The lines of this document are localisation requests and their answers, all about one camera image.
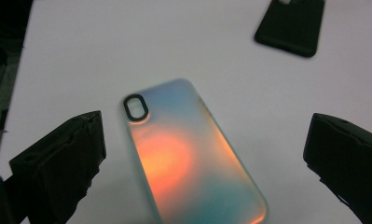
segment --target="white table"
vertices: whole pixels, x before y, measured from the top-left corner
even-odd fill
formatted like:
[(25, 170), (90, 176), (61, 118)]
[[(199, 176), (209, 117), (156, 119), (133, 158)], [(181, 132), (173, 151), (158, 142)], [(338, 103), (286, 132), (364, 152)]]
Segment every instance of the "white table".
[(269, 203), (270, 224), (356, 224), (303, 161), (314, 112), (372, 132), (372, 0), (327, 1), (315, 57), (252, 40), (269, 0), (36, 0), (0, 151), (102, 110), (107, 159), (68, 223), (152, 223), (119, 116), (129, 93), (194, 83)]

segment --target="camera cutout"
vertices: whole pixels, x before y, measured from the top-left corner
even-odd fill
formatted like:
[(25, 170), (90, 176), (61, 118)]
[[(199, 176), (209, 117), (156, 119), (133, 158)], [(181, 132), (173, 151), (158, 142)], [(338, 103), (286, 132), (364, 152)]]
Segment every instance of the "camera cutout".
[(127, 117), (131, 121), (142, 121), (147, 118), (148, 108), (145, 99), (139, 94), (132, 94), (125, 98), (124, 108)]

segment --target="dark floor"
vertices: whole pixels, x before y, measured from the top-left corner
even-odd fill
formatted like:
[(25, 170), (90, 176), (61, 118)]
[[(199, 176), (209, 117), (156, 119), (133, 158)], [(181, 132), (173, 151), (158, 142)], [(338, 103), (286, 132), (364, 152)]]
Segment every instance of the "dark floor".
[(0, 1), (0, 142), (21, 57), (32, 0)]

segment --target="iridescent phone case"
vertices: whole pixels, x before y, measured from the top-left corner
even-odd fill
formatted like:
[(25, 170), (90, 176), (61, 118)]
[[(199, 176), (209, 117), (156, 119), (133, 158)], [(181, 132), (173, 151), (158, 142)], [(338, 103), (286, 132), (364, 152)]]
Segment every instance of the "iridescent phone case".
[(264, 221), (264, 197), (190, 82), (139, 91), (123, 106), (160, 222)]

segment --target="phone case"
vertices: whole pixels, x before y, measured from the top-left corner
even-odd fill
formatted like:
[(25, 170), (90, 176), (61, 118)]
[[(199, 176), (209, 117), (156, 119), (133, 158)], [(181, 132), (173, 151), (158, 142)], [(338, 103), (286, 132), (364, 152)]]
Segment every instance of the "phone case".
[(317, 51), (324, 0), (272, 0), (255, 41), (303, 57)]
[[(135, 118), (130, 99), (145, 113)], [(268, 207), (212, 114), (184, 79), (124, 102), (128, 131), (162, 223), (261, 223)]]

